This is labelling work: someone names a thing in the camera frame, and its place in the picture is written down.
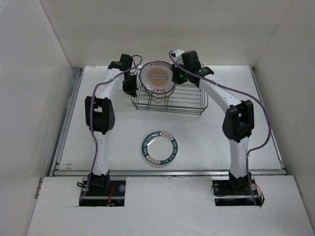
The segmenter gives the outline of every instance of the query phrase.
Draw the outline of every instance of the plate with orange sunburst design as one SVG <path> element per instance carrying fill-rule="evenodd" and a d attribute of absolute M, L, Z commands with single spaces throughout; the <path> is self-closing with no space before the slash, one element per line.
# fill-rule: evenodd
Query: plate with orange sunburst design
<path fill-rule="evenodd" d="M 153 61 L 145 64 L 139 75 L 146 91 L 152 94 L 169 93 L 175 86 L 172 77 L 171 65 L 163 61 Z"/>

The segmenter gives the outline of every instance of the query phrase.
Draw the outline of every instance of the metal wire rack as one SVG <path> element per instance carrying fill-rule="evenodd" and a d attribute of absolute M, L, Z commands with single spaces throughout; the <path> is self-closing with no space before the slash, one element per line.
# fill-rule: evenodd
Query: metal wire rack
<path fill-rule="evenodd" d="M 189 82 L 176 85 L 174 92 L 166 98 L 148 94 L 139 79 L 137 86 L 137 97 L 132 97 L 131 103 L 138 110 L 201 115 L 208 107 L 208 95 Z"/>

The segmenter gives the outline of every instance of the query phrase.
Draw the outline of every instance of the dish rack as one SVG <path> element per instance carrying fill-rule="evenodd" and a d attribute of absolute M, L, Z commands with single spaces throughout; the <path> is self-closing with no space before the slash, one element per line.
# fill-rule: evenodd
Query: dish rack
<path fill-rule="evenodd" d="M 137 87 L 137 97 L 131 97 L 131 103 L 138 110 L 201 115 L 208 107 L 208 95 L 189 82 L 176 85 L 174 92 L 165 98 L 149 94 L 139 78 Z"/>

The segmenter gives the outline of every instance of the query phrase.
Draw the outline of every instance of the white wall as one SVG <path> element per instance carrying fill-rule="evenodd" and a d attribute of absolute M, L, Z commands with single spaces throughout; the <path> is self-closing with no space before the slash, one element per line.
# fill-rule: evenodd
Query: white wall
<path fill-rule="evenodd" d="M 73 66 L 121 53 L 144 62 L 197 50 L 210 65 L 254 65 L 293 0 L 41 0 Z"/>
<path fill-rule="evenodd" d="M 72 77 L 39 0 L 0 3 L 0 235 L 26 233 Z"/>
<path fill-rule="evenodd" d="M 315 1 L 295 0 L 255 73 L 289 174 L 315 227 Z"/>

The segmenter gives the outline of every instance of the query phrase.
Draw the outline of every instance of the orange sunburst pattern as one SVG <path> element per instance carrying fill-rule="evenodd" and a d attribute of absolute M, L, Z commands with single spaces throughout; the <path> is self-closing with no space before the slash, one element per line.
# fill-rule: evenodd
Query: orange sunburst pattern
<path fill-rule="evenodd" d="M 167 72 L 159 67 L 152 68 L 148 71 L 149 81 L 158 87 L 163 87 L 168 83 L 168 74 Z"/>

